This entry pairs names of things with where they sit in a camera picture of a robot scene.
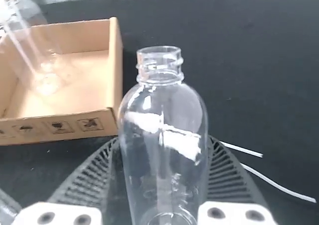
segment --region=box flap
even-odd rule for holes
[[[118,108],[123,97],[123,45],[117,18],[110,18],[110,44],[109,44],[109,68],[107,91],[111,97],[107,97],[106,107],[112,108],[114,117],[117,117]]]
[[[46,38],[59,44],[62,54],[109,49],[110,20],[56,23],[33,27],[35,38]]]

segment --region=white cable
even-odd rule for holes
[[[236,145],[233,145],[233,144],[229,144],[229,143],[226,143],[226,142],[223,142],[223,141],[221,141],[221,143],[223,145],[225,145],[227,148],[235,149],[235,150],[238,150],[238,151],[241,151],[243,153],[250,154],[250,155],[253,155],[253,156],[256,156],[256,157],[259,157],[259,158],[263,157],[262,153],[258,153],[256,151],[245,149],[245,148],[242,148],[242,147],[239,147],[239,146],[236,146]]]
[[[247,171],[251,172],[252,174],[256,175],[257,177],[261,178],[262,180],[266,181],[267,183],[269,183],[270,185],[274,186],[275,188],[283,191],[284,193],[286,194],[289,194],[291,196],[294,196],[296,198],[299,198],[299,199],[302,199],[302,200],[306,200],[306,201],[309,201],[309,202],[312,202],[312,203],[317,203],[317,201],[314,199],[314,198],[311,198],[311,197],[308,197],[306,195],[302,195],[302,194],[298,194],[294,191],[291,191],[289,189],[286,189],[285,187],[277,184],[276,182],[272,181],[271,179],[267,178],[265,175],[259,173],[258,171],[254,170],[253,168],[245,165],[245,164],[242,164],[241,165],[244,167],[244,169],[246,169]]]

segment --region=black surface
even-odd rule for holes
[[[185,81],[206,103],[210,134],[264,153],[236,156],[319,199],[318,8],[319,0],[94,0],[44,11],[50,22],[117,16],[125,92],[135,83],[137,49],[181,47]],[[102,140],[1,147],[0,187],[24,206],[45,200]],[[319,224],[318,205],[254,180],[279,224]]]

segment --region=bottle base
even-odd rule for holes
[[[159,213],[157,208],[148,210],[141,225],[196,225],[196,219],[185,209],[177,208],[174,212]]]

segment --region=glass bottle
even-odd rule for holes
[[[207,111],[183,83],[181,50],[137,51],[138,84],[124,96],[118,133],[133,225],[195,225],[207,176]]]
[[[0,10],[0,24],[7,35],[1,52],[11,55],[8,61],[26,87],[48,96],[75,80],[79,71],[61,56],[37,4],[31,0],[0,0]]]

